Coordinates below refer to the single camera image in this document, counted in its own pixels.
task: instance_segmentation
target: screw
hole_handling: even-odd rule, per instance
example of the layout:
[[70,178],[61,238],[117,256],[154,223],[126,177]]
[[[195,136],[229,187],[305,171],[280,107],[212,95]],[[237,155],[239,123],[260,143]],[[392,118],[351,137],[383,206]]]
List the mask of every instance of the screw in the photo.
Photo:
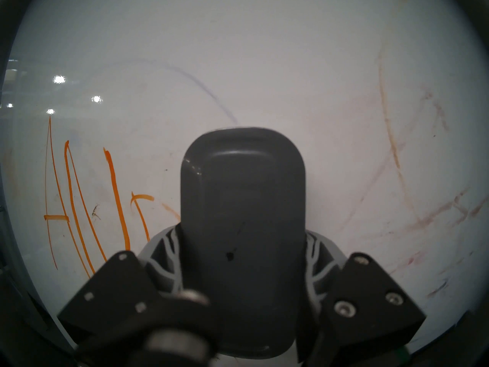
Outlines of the screw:
[[95,296],[93,295],[92,292],[87,292],[87,293],[85,293],[84,298],[87,301],[92,301],[95,298]]
[[149,335],[145,348],[150,351],[181,355],[197,362],[198,365],[207,365],[211,355],[214,355],[205,338],[179,329],[157,329]]
[[395,292],[389,292],[388,294],[386,294],[385,299],[389,303],[397,306],[402,305],[404,303],[404,299],[402,298],[402,296]]
[[144,302],[138,302],[135,308],[137,313],[142,313],[146,310],[146,304]]
[[342,317],[351,318],[356,314],[355,306],[348,301],[337,301],[334,311]]
[[355,256],[355,257],[353,258],[353,260],[354,260],[355,262],[357,262],[358,264],[362,264],[362,265],[364,265],[364,266],[366,266],[367,264],[369,264],[369,263],[370,263],[370,262],[369,262],[369,260],[368,260],[368,259],[367,259],[365,256]]

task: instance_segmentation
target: white surface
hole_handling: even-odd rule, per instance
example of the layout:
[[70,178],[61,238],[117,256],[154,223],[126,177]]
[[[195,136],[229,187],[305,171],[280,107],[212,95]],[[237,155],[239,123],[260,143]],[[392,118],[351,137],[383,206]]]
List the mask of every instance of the white surface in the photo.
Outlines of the white surface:
[[[300,150],[307,228],[347,255],[371,254],[427,313],[412,350],[485,291],[489,64],[451,0],[35,0],[11,59],[10,75],[22,81],[2,97],[5,195],[52,315],[87,274],[66,221],[49,220],[58,269],[51,256],[46,202],[49,215],[64,213],[49,144],[45,167],[49,118],[61,196],[90,274],[66,141],[109,257],[125,236],[104,148],[138,252],[146,234],[131,192],[154,197],[137,201],[149,236],[174,225],[187,147],[244,125],[276,129]],[[96,270],[104,259],[67,160]],[[277,363],[294,365],[290,354]]]

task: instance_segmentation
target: black plastic part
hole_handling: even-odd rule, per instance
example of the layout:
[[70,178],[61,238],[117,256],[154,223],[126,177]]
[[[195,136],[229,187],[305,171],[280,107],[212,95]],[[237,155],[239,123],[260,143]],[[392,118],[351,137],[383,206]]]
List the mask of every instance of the black plastic part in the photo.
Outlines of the black plastic part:
[[160,298],[134,253],[111,257],[77,292],[58,315],[68,334],[80,343],[104,332],[136,313],[139,302],[149,305]]
[[313,310],[309,303],[306,286],[304,285],[300,297],[299,316],[296,325],[295,344],[297,347],[297,363],[305,361],[311,354],[316,342],[319,329],[314,319]]
[[209,343],[209,355],[217,352],[221,326],[210,306],[174,298],[160,297],[142,313],[137,313],[117,326],[97,334],[78,346],[75,357],[97,366],[124,365],[134,350],[143,348],[147,337],[157,329],[187,330]]
[[183,284],[219,309],[222,353],[271,358],[292,345],[304,284],[305,204],[302,157],[275,131],[217,130],[187,150]]
[[[357,263],[362,256],[368,265]],[[401,305],[387,301],[394,292]],[[353,317],[335,312],[339,300],[356,308]],[[397,283],[370,256],[353,253],[323,300],[319,316],[320,332],[308,367],[348,365],[372,358],[408,343],[425,319],[422,311]]]
[[187,358],[157,351],[138,350],[129,359],[127,367],[206,367]]

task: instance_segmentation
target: gray plastic housing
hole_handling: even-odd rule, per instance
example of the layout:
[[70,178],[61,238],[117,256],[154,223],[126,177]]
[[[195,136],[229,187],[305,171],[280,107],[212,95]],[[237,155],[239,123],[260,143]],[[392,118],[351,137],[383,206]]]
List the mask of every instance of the gray plastic housing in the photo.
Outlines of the gray plastic housing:
[[221,313],[223,353],[270,358],[292,345],[305,209],[304,162],[280,133],[217,130],[188,148],[181,166],[183,282]]
[[[180,232],[177,230],[178,226],[171,226],[155,235],[138,255],[146,273],[163,296],[175,295],[184,289],[180,264],[180,240],[177,235]],[[306,289],[306,303],[302,307],[302,322],[299,317],[300,323],[298,323],[296,335],[302,335],[306,341],[313,342],[321,311],[321,301],[328,294],[347,258],[336,244],[318,233],[306,231],[306,242],[307,249],[301,255],[306,262],[305,273],[301,276]],[[296,292],[296,296],[300,297],[300,292]],[[311,321],[307,320],[308,313],[312,314]],[[286,321],[294,323],[295,320],[287,319]],[[312,344],[307,344],[306,348],[309,352],[311,347]],[[226,350],[222,348],[219,351],[226,353]],[[253,357],[242,353],[236,356]]]

